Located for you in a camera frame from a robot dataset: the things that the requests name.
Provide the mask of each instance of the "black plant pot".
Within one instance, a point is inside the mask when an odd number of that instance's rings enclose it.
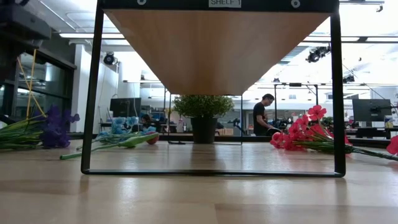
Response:
[[[191,118],[193,142],[210,144],[214,142],[217,118]]]

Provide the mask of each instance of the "wooden floor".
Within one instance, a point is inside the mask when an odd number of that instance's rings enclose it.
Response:
[[[0,223],[395,223],[398,162],[347,157],[344,179],[80,174],[70,149],[0,152]],[[92,154],[95,169],[332,171],[333,157],[269,144],[141,144]]]

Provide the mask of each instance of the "cable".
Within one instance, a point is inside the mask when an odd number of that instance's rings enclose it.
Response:
[[[347,71],[350,72],[350,74],[352,74],[355,78],[357,78],[357,80],[359,80],[358,76],[356,76],[350,69],[348,69],[347,66],[345,66],[344,64],[343,64],[343,66],[347,69]],[[386,99],[385,99],[382,95],[380,95],[376,90],[373,90],[373,88],[371,88],[370,86],[368,86],[368,84],[363,83],[363,85],[365,85],[366,87],[368,87],[368,88],[369,88],[370,90],[372,90],[375,94],[377,94],[378,96],[380,96],[383,100],[386,100]],[[396,115],[398,116],[398,110],[397,110],[396,106],[393,105],[393,104],[391,103],[391,100],[390,100],[390,105],[391,105],[392,108],[396,111]]]

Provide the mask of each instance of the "flower bouquet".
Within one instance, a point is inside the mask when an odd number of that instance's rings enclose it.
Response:
[[[51,106],[45,114],[35,111],[30,118],[0,129],[0,149],[68,147],[69,124],[79,120],[79,115],[71,116],[70,110],[61,115],[56,106]]]
[[[137,123],[138,119],[136,117],[113,119],[110,132],[100,132],[92,141],[92,143],[100,142],[102,145],[92,148],[91,151],[95,152],[100,149],[109,149],[112,147],[132,148],[143,142],[155,144],[159,140],[159,134],[155,131],[156,129],[151,126],[144,128],[141,132],[132,132],[132,127]],[[82,147],[83,146],[79,146],[76,150],[79,151]],[[81,152],[78,152],[62,155],[60,159],[66,160],[80,156]]]
[[[311,149],[326,154],[334,154],[334,136],[321,122],[325,114],[326,109],[320,105],[310,108],[308,115],[304,115],[302,118],[296,120],[289,128],[287,134],[275,133],[272,135],[270,143],[277,149],[289,151]],[[353,147],[346,136],[344,150],[346,154],[359,153],[398,161],[398,157],[396,156],[398,153],[398,136],[392,138],[390,145],[387,147],[387,151],[392,155]]]

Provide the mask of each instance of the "man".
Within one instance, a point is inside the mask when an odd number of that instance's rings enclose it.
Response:
[[[254,134],[256,136],[265,136],[268,129],[273,128],[272,125],[267,124],[268,117],[266,114],[266,106],[274,102],[275,98],[271,94],[265,94],[261,102],[257,103],[253,108]]]

